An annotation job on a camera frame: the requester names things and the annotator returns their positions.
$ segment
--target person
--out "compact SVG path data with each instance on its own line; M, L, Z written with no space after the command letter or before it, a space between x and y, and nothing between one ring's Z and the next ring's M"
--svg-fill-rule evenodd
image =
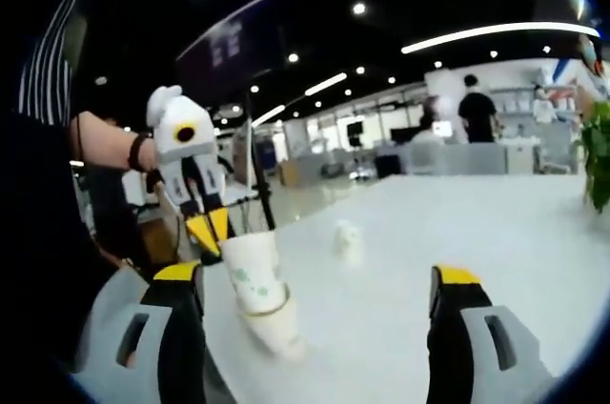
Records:
M534 104L532 112L537 123L548 125L558 119L555 106L546 95L546 91L540 85L534 87Z
M93 300L117 270L82 222L70 161L122 170L156 166L151 139L88 110L87 50L82 44L67 50L79 45L69 44L73 34L66 32L78 19L78 1L19 0L23 13L10 12L12 23L26 20L14 27L27 32L10 54L18 66L10 78L14 100L1 114L4 141L10 142L3 153L3 207L10 218L4 248L10 271L3 279L10 342L3 355L19 374L67 377ZM20 400L41 398L36 388L20 387ZM89 402L77 388L64 379L62 393L70 390L71 402Z
M420 131L411 140L413 143L435 143L439 145L445 145L445 141L439 135L436 135L433 131L435 123L435 117L431 113L424 113L419 118Z
M106 123L116 127L116 120ZM102 251L119 261L129 259L143 275L154 273L142 233L123 186L125 170L101 166L86 168L95 239Z
M500 125L496 106L481 92L478 79L471 73L464 77L467 94L459 103L457 114L468 134L470 143L494 142L494 130Z

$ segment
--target black pole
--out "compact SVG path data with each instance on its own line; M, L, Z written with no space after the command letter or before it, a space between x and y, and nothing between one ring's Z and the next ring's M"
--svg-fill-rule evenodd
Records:
M246 112L246 120L250 120L252 123L252 104L250 100L250 94L246 92L246 100L244 101L244 112ZM256 177L256 189L258 190L258 198L260 204L263 207L263 214L265 215L265 221L267 221L267 228L269 231L275 229L274 213L271 211L271 204L269 203L269 185L265 180L265 172L260 166L258 157L258 151L256 151L256 145L254 143L254 129L250 128L248 132L250 135L250 150L252 152L252 165L254 167L254 176Z

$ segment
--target chair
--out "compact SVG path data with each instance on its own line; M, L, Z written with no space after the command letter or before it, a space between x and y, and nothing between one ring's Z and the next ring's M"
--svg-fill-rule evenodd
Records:
M545 173L571 173L574 162L572 134L565 123L539 126L539 169Z
M405 147L407 173L413 175L442 175L443 149L436 142L412 142Z

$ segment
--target white table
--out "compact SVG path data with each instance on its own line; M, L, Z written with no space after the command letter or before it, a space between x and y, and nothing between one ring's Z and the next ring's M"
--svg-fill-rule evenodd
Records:
M610 293L610 235L593 231L582 187L573 175L395 176L278 230L315 350L303 364L266 355L216 266L206 270L204 326L218 370L240 404L423 403L430 268L442 262L478 274L539 339L551 374L564 373ZM339 219L363 230L361 268L331 252Z

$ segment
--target striped shirt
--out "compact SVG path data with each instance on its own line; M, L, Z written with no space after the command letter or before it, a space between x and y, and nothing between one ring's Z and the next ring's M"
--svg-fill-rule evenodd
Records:
M62 0L21 75L17 111L50 126L70 122L71 67L63 54L75 0Z

